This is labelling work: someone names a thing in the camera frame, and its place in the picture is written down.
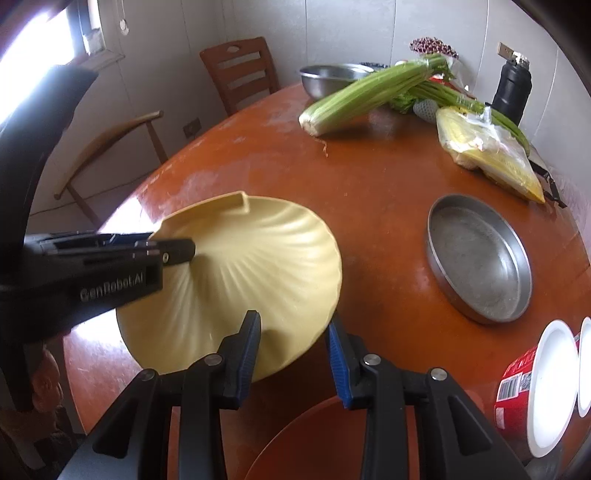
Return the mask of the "long celery bunch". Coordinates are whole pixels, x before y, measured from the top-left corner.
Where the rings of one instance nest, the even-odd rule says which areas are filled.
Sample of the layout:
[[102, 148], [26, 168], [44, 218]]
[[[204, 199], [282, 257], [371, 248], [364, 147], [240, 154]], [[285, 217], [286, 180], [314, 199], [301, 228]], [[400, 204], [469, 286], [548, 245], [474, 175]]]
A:
[[308, 135], [321, 137], [389, 103], [433, 75], [450, 76], [451, 63], [448, 57], [434, 53], [372, 73], [311, 104], [298, 117], [298, 123]]

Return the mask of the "white red noodle bowl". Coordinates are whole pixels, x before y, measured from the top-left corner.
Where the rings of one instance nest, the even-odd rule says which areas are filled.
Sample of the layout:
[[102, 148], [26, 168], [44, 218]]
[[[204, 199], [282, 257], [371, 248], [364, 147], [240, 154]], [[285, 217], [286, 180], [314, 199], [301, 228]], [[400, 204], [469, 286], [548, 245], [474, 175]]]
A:
[[565, 322], [554, 320], [537, 345], [512, 362], [501, 377], [494, 417], [502, 436], [526, 442], [536, 458], [547, 455], [572, 418], [578, 374], [575, 336]]

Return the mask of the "white foam fruit net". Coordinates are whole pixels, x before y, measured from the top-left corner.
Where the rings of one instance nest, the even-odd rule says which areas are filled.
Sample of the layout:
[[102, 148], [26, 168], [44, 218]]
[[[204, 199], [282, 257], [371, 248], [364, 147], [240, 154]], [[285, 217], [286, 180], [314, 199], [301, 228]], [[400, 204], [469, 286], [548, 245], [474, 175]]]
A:
[[436, 114], [438, 109], [438, 104], [431, 99], [418, 100], [412, 107], [417, 117], [430, 124], [437, 123]]

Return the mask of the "red white patterned bag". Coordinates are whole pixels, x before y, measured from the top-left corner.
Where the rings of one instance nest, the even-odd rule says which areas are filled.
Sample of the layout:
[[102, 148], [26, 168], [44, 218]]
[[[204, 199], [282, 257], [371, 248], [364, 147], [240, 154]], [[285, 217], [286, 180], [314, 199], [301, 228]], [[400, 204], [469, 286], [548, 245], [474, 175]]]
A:
[[449, 58], [459, 59], [457, 51], [437, 37], [419, 37], [411, 41], [409, 48], [420, 56], [441, 54]]

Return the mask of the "steel round pan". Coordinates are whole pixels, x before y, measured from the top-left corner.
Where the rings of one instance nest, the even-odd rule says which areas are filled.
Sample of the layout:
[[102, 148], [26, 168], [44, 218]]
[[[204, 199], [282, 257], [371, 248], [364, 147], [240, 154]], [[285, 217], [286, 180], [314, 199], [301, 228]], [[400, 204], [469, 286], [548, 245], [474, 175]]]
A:
[[528, 309], [530, 262], [521, 239], [492, 207], [467, 195], [439, 198], [429, 210], [426, 252], [450, 303], [481, 324], [508, 324]]

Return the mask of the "yellow shell-shaped plate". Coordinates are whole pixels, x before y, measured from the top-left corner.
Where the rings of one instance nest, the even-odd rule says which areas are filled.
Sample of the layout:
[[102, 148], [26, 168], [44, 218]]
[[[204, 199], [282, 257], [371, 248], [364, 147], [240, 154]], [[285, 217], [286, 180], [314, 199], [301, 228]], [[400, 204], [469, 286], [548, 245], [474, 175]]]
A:
[[342, 258], [331, 229], [300, 204], [239, 191], [163, 219], [154, 241], [191, 239], [193, 258], [163, 269], [160, 291], [119, 308], [134, 360], [160, 374], [183, 370], [259, 312], [253, 378], [280, 371], [318, 340], [338, 305]]

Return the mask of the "steel mixing bowl far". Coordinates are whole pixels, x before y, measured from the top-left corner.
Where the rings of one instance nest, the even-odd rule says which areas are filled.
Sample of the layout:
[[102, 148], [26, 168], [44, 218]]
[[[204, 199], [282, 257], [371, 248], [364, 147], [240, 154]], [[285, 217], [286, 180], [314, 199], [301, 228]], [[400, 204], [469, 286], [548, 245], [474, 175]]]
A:
[[321, 100], [367, 77], [375, 69], [362, 64], [311, 65], [300, 69], [304, 91], [312, 100]]

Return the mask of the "wall power socket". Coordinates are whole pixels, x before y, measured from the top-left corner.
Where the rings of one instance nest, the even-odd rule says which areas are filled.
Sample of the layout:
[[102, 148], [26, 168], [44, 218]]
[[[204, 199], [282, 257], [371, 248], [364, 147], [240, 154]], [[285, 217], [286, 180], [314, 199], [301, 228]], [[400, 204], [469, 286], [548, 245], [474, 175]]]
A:
[[199, 118], [195, 118], [182, 127], [183, 134], [187, 140], [197, 138], [201, 130], [201, 122]]

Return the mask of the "brown wooden slat chair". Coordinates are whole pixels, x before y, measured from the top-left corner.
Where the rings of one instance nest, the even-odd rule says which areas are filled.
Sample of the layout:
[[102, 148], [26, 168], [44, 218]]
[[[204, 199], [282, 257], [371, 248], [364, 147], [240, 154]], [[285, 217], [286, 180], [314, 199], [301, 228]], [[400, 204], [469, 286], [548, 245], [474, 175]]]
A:
[[238, 104], [264, 91], [280, 90], [280, 81], [263, 36], [229, 41], [199, 52], [200, 60], [221, 98], [228, 116]]

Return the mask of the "yellow noodles plastic bag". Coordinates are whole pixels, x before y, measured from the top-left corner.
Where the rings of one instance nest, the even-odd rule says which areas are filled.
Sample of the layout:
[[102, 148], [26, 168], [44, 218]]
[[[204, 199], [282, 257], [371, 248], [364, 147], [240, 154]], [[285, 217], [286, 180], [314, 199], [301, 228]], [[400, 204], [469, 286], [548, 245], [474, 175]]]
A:
[[439, 141], [454, 162], [467, 170], [480, 170], [501, 187], [538, 204], [544, 191], [522, 142], [487, 106], [475, 113], [459, 106], [436, 113]]

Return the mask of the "orange plastic plate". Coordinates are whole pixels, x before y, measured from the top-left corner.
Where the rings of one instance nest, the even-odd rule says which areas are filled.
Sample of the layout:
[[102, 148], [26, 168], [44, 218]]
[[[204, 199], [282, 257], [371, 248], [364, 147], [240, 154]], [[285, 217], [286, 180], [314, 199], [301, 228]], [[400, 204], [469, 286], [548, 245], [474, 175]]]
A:
[[298, 416], [266, 445], [249, 479], [359, 479], [365, 410], [349, 411], [337, 397]]

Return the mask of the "black thermos flask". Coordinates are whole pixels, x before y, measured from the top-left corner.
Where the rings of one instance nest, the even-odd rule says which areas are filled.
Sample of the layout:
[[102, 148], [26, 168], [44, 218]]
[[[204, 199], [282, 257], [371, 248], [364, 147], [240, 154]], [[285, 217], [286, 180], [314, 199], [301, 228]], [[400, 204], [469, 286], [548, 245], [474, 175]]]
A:
[[497, 54], [506, 63], [501, 70], [492, 107], [519, 125], [532, 90], [530, 61], [502, 42], [498, 43]]

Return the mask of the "black folding clamp tool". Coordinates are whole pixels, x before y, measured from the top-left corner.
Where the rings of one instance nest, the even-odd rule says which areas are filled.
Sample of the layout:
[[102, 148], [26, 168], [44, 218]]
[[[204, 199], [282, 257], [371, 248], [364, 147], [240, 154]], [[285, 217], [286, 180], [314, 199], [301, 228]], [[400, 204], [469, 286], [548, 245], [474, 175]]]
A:
[[544, 190], [544, 196], [547, 200], [557, 204], [560, 208], [565, 209], [567, 208], [567, 204], [563, 202], [559, 190], [557, 188], [556, 182], [554, 181], [550, 172], [541, 165], [538, 161], [534, 160], [533, 158], [529, 159], [530, 165], [533, 171], [541, 177], [549, 187], [549, 191]]

